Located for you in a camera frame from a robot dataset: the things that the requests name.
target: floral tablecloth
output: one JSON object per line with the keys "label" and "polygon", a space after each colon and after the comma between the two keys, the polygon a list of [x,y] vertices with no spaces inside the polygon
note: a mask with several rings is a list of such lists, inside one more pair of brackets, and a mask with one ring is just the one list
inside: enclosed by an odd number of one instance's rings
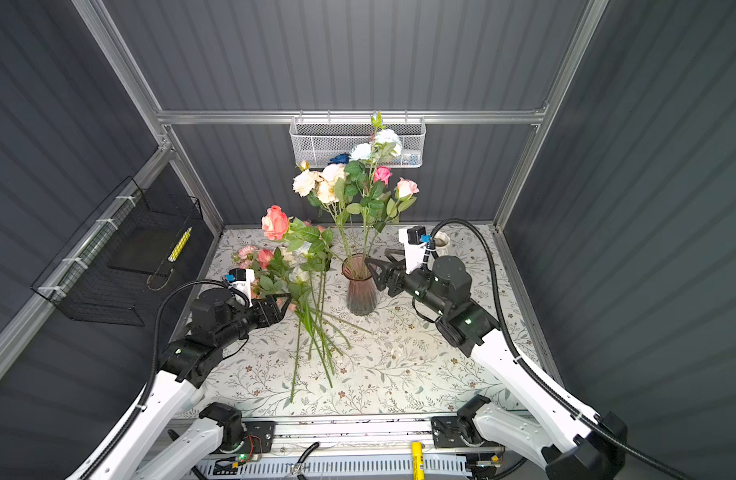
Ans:
{"label": "floral tablecloth", "polygon": [[[479,228],[495,255],[501,305],[512,338],[524,353],[537,361],[491,232],[487,226]],[[397,229],[397,226],[385,228],[376,239],[373,251],[382,253],[387,246],[401,248]],[[455,254],[465,262],[472,276],[472,297],[495,315],[488,261],[477,238],[464,227],[447,226],[442,231],[451,237]],[[278,244],[267,240],[261,229],[225,230],[207,278],[219,280],[226,274],[234,267],[232,253],[245,245],[273,249]],[[334,249],[343,250],[338,241]],[[384,291],[380,293],[376,310],[369,316],[350,313],[345,304],[347,280],[340,273],[340,263],[337,260],[333,263],[327,276],[327,311],[371,332],[329,319],[344,332],[351,346],[348,348],[340,336],[333,337],[345,354],[334,353],[333,388],[315,354],[311,361],[306,359],[308,343],[304,342],[296,396],[290,401],[296,316],[288,313],[281,323],[251,332],[243,350],[210,373],[205,382],[205,398],[180,418],[196,418],[210,402],[234,405],[246,417],[449,412],[458,409],[475,393],[493,398],[504,408],[522,409],[497,379],[451,347],[433,325],[416,316],[410,296],[389,298]],[[303,332],[302,341],[305,340],[309,337]],[[229,346],[224,354],[236,351],[239,345]]]}

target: wire basket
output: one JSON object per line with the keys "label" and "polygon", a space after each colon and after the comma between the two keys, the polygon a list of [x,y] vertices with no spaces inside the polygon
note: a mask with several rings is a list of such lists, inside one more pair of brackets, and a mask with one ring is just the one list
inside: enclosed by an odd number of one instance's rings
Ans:
{"label": "wire basket", "polygon": [[[182,256],[199,248],[190,249],[187,240],[174,261],[168,257],[188,230],[191,236],[192,228],[203,226],[202,211],[193,197],[138,188],[130,196],[116,197],[113,206],[111,214],[95,221],[92,235],[69,256],[58,256],[58,268],[44,270],[32,289],[71,320],[143,326],[162,297],[190,276],[179,260],[183,264]],[[161,239],[162,248],[156,251],[162,257],[152,260],[152,271],[115,265],[122,249],[136,251],[130,242],[142,232]]]}
{"label": "wire basket", "polygon": [[[400,137],[400,155],[382,165],[392,168],[417,168],[421,166],[426,137],[426,123],[407,122],[387,124]],[[324,168],[336,155],[349,153],[355,145],[371,141],[373,126],[370,123],[313,123],[305,116],[290,121],[290,139],[296,164],[309,163],[311,168]]]}

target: yellow object in basket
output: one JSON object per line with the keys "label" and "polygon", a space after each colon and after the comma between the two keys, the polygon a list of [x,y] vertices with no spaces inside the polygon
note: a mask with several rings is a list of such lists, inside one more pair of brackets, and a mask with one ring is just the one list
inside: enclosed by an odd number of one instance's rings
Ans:
{"label": "yellow object in basket", "polygon": [[413,454],[413,480],[424,480],[424,456],[421,454],[421,444],[413,442],[411,453]]}
{"label": "yellow object in basket", "polygon": [[181,253],[181,250],[184,249],[184,245],[187,244],[187,240],[189,240],[189,236],[192,234],[192,227],[190,226],[187,228],[187,231],[184,232],[184,235],[181,236],[181,240],[178,241],[178,244],[174,247],[174,251],[171,252],[171,256],[168,257],[168,261],[173,263],[178,258],[179,254]]}

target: glass vase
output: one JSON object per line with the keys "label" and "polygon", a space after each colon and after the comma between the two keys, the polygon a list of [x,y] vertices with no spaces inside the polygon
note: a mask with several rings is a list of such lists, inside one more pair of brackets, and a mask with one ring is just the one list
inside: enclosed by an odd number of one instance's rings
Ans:
{"label": "glass vase", "polygon": [[341,266],[341,273],[349,281],[346,291],[346,306],[355,315],[365,316],[375,310],[379,292],[365,266],[365,255],[348,256]]}

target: white mesh basket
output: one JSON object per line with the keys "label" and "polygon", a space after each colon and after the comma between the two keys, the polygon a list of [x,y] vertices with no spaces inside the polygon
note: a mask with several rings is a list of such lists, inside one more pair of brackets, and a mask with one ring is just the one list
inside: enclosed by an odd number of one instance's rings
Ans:
{"label": "white mesh basket", "polygon": [[[391,162],[383,165],[393,168],[421,166],[426,124],[419,122],[387,124],[400,137],[402,149]],[[365,123],[310,123],[305,117],[294,117],[290,122],[290,140],[296,164],[309,162],[311,168],[324,168],[336,155],[348,154],[357,144],[370,142],[374,129]]]}

